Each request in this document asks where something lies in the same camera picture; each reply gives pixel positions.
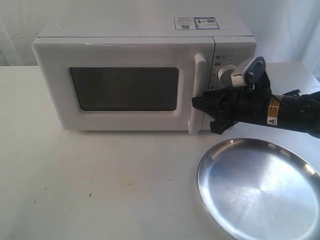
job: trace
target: stainless steel plate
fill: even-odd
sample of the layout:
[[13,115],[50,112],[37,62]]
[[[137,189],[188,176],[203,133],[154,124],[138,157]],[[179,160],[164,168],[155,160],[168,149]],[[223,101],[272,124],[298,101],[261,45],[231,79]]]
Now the stainless steel plate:
[[224,141],[203,156],[197,183],[207,211],[238,240],[320,240],[320,177],[281,146]]

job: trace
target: table surface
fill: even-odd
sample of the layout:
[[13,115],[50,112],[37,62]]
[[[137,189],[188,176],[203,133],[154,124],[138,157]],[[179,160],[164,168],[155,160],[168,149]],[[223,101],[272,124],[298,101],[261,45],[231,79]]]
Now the table surface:
[[[267,72],[275,94],[320,90],[298,63]],[[63,130],[37,66],[0,67],[0,109],[4,240],[227,239],[196,185],[204,153],[227,139],[273,142],[320,171],[319,139],[244,123],[223,135]]]

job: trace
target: white microwave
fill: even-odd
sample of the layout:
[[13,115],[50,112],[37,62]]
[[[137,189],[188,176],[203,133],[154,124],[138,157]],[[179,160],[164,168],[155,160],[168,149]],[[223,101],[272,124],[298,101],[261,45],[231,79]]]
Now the white microwave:
[[66,130],[209,130],[192,98],[254,56],[223,0],[77,0],[33,43]]

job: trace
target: yellow warning sticker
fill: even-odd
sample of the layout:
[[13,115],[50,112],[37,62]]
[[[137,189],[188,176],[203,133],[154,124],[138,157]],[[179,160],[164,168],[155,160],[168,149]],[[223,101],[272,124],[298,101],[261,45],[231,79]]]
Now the yellow warning sticker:
[[[275,95],[275,97],[280,101],[283,98],[283,96],[278,96],[278,95]],[[270,100],[266,123],[268,125],[278,126],[280,102],[275,97],[272,97]]]

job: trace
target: white curtain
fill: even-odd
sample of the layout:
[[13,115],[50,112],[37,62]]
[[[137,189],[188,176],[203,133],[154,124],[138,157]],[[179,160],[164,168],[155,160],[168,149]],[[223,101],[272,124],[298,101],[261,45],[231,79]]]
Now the white curtain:
[[[31,44],[67,1],[0,0],[0,66],[36,65]],[[320,68],[320,0],[224,1],[234,6],[251,29],[257,55],[267,62],[303,62],[316,74]]]

